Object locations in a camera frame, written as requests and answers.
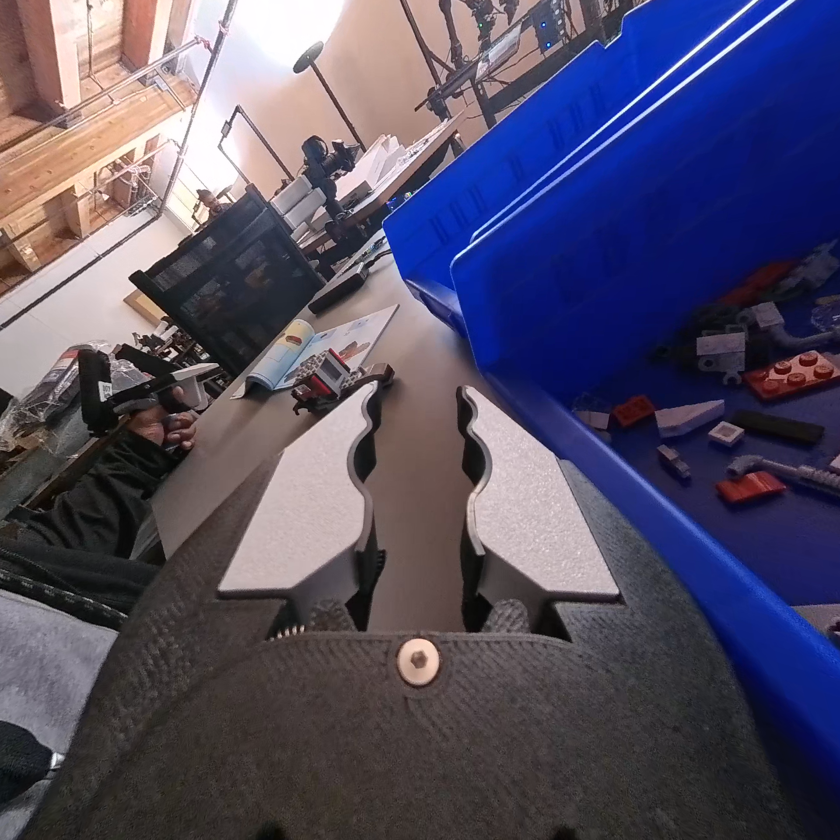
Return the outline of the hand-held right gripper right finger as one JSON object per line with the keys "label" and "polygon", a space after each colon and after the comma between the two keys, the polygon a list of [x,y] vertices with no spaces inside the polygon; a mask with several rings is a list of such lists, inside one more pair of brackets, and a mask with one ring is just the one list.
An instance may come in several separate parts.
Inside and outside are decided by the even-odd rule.
{"label": "hand-held right gripper right finger", "polygon": [[559,603],[616,606],[620,588],[557,456],[475,387],[456,391],[471,482],[460,544],[461,614],[479,631],[515,601],[526,628],[562,634]]}

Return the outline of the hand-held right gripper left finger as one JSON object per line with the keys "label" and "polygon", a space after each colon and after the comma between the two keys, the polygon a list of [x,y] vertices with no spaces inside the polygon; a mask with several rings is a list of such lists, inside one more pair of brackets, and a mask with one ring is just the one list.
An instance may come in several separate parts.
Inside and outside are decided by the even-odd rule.
{"label": "hand-held right gripper left finger", "polygon": [[345,399],[281,453],[217,587],[224,599],[285,600],[308,618],[316,604],[342,604],[367,629],[385,556],[365,486],[382,421],[376,381]]}

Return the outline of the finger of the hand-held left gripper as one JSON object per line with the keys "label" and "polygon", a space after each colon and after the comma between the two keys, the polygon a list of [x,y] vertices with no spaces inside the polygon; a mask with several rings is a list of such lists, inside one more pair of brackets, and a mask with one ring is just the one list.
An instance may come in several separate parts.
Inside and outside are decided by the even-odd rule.
{"label": "finger of the hand-held left gripper", "polygon": [[215,375],[220,370],[220,366],[216,363],[190,365],[185,368],[165,373],[162,376],[155,377],[152,381],[152,389],[165,390],[175,386],[186,389],[185,383],[193,381],[198,382],[202,380],[202,378],[207,378],[209,375]]}

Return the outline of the black red toy brick vehicle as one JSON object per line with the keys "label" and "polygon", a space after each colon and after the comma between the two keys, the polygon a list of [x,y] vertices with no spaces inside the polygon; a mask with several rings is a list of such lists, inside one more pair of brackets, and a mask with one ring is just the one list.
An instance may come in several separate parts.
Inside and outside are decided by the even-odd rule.
{"label": "black red toy brick vehicle", "polygon": [[378,363],[352,370],[334,350],[326,350],[307,360],[294,377],[290,395],[295,415],[315,415],[332,411],[341,402],[368,384],[386,389],[395,379],[393,368]]}

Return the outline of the person's left forearm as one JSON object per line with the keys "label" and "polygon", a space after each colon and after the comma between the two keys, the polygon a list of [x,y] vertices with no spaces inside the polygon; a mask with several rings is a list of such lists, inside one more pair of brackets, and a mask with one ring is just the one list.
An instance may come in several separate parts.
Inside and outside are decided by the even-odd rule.
{"label": "person's left forearm", "polygon": [[161,445],[122,431],[52,508],[21,526],[17,539],[128,560],[151,497],[178,464]]}

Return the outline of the person's left hand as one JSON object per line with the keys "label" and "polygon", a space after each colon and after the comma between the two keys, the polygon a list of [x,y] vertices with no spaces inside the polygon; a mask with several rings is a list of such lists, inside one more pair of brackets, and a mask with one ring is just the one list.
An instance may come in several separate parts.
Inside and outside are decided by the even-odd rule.
{"label": "person's left hand", "polygon": [[195,443],[199,415],[189,410],[168,413],[162,406],[129,415],[122,425],[127,447],[137,455],[157,456],[163,452],[189,453]]}

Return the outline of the clear plastic bag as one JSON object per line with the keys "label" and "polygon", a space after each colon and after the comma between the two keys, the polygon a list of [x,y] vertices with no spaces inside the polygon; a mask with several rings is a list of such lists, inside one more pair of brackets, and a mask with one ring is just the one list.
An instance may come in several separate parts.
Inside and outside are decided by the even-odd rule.
{"label": "clear plastic bag", "polygon": [[113,355],[115,348],[116,344],[99,340],[72,344],[25,396],[9,405],[5,417],[14,428],[47,424],[65,412],[79,394],[79,352],[93,350]]}

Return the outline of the wooden board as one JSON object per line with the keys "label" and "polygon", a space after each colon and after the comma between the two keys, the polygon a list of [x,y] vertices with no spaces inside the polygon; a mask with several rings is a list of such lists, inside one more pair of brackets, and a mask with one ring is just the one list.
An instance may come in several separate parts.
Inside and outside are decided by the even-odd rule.
{"label": "wooden board", "polygon": [[165,317],[165,312],[141,290],[133,290],[123,302],[144,321],[156,326]]}

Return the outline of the black cabinet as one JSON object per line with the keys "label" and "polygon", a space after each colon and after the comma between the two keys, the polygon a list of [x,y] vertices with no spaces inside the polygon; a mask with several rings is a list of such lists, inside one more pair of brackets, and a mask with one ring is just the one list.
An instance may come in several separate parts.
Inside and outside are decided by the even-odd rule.
{"label": "black cabinet", "polygon": [[129,280],[236,377],[325,282],[253,185],[202,230]]}

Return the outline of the long black box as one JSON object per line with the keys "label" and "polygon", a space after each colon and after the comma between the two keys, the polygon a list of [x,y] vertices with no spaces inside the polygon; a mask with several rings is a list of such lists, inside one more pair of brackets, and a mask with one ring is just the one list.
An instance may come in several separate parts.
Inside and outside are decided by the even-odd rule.
{"label": "long black box", "polygon": [[370,270],[367,266],[355,267],[333,278],[308,304],[309,311],[321,313],[341,303],[359,291],[366,283]]}

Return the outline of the blue bin with red bricks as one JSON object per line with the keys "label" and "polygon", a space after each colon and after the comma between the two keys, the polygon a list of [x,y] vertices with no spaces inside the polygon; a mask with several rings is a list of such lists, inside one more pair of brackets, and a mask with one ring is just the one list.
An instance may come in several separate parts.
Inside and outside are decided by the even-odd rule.
{"label": "blue bin with red bricks", "polygon": [[742,383],[665,356],[785,261],[790,330],[838,293],[838,2],[756,2],[451,274],[479,369],[665,556],[772,728],[814,838],[838,838],[838,379],[775,318]]}

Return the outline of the person's grey garment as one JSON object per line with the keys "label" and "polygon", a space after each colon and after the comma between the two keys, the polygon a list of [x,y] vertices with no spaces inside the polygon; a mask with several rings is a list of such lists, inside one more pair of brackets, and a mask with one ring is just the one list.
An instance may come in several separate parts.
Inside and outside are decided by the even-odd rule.
{"label": "person's grey garment", "polygon": [[42,603],[2,592],[2,724],[34,738],[35,780],[11,798],[2,796],[1,837],[20,838],[42,806],[77,734],[91,691],[125,610],[79,601]]}

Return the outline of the large white box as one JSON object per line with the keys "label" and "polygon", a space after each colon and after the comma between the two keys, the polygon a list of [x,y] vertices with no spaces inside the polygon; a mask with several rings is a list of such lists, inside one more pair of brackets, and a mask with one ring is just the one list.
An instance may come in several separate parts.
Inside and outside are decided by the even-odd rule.
{"label": "large white box", "polygon": [[395,135],[381,135],[357,160],[352,171],[337,182],[339,201],[352,203],[371,194],[405,154],[405,146]]}

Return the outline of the blue bin with few bricks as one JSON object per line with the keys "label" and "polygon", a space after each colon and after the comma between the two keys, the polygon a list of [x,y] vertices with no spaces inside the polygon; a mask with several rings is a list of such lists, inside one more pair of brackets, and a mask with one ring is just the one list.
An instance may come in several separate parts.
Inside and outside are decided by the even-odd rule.
{"label": "blue bin with few bricks", "polygon": [[467,338],[450,267],[781,2],[657,1],[627,12],[603,45],[584,35],[517,79],[531,95],[384,222],[409,290]]}

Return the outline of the black equipment rig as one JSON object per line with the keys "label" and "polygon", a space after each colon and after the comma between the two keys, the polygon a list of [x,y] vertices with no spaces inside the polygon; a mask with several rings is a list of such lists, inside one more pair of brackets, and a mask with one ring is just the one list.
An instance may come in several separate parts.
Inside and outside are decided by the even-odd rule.
{"label": "black equipment rig", "polygon": [[471,91],[480,118],[491,129],[502,113],[523,102],[587,46],[611,43],[624,18],[643,2],[543,1],[522,11],[518,1],[464,1],[477,30],[473,57],[467,56],[459,37],[455,2],[437,5],[448,37],[446,58],[432,51],[408,2],[401,2],[434,82],[415,110],[426,109],[444,123],[452,118],[449,101]]}

